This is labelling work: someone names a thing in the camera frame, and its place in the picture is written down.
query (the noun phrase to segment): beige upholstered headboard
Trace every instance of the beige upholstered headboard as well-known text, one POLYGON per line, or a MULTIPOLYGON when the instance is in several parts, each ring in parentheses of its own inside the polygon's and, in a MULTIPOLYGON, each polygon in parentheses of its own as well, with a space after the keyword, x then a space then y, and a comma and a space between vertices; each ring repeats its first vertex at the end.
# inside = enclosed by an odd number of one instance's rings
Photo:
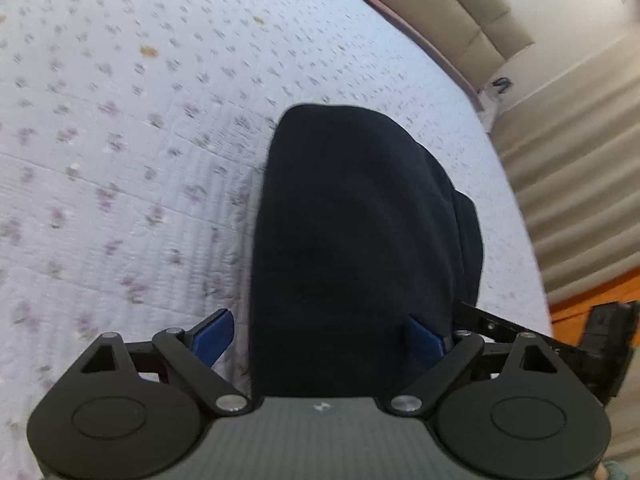
POLYGON ((505 0, 379 0, 480 88, 533 39, 505 0))

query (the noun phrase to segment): black bracket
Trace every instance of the black bracket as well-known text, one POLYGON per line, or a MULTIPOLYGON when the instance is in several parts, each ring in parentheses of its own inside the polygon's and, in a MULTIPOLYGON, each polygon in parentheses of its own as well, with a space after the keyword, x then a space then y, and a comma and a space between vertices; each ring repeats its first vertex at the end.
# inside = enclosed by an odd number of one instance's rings
POLYGON ((458 301, 453 308, 455 330, 487 336, 474 367, 478 379, 500 373, 511 345, 521 332, 534 333, 558 355, 603 405, 617 396, 634 355, 632 341, 638 328, 640 303, 606 303, 592 309, 580 346, 562 343, 544 334, 458 301))
POLYGON ((207 416, 217 418, 248 413, 254 408, 251 400, 215 373, 209 363, 201 361, 191 348, 195 334, 213 326, 227 313, 226 309, 218 310, 187 332, 162 330, 151 341, 126 343, 129 357, 138 372, 158 374, 162 383, 187 393, 207 416), (232 412, 223 410, 216 404, 223 396, 241 397, 246 405, 232 412))

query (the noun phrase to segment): white wall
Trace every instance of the white wall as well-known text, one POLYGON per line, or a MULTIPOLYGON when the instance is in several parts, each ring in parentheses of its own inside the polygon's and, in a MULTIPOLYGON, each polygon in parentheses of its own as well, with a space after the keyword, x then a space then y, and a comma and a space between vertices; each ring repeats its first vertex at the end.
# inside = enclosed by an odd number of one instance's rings
POLYGON ((498 71, 514 88, 507 110, 640 23, 640 0, 508 0, 536 44, 498 71))

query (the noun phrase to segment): bedsheet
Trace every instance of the bedsheet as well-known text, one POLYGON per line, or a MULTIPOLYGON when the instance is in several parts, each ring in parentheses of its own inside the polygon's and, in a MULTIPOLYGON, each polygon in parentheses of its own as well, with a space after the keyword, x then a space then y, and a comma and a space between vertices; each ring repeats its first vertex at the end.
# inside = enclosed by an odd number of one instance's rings
POLYGON ((0 476, 40 477, 29 412, 99 333, 219 307, 247 389, 252 233, 299 102, 389 115, 478 208, 479 306, 549 331, 513 193, 476 114, 360 0, 0 0, 0 476))

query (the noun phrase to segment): quilted bedspread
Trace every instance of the quilted bedspread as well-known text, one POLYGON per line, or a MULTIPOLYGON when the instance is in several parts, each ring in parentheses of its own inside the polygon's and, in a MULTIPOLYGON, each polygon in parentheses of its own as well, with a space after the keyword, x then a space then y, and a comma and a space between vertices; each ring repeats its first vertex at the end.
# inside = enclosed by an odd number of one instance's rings
POLYGON ((463 92, 360 0, 0 0, 0 477, 40 473, 28 415, 99 333, 219 307, 241 388, 255 215, 284 110, 402 124, 476 203, 479 306, 548 332, 504 171, 463 92))

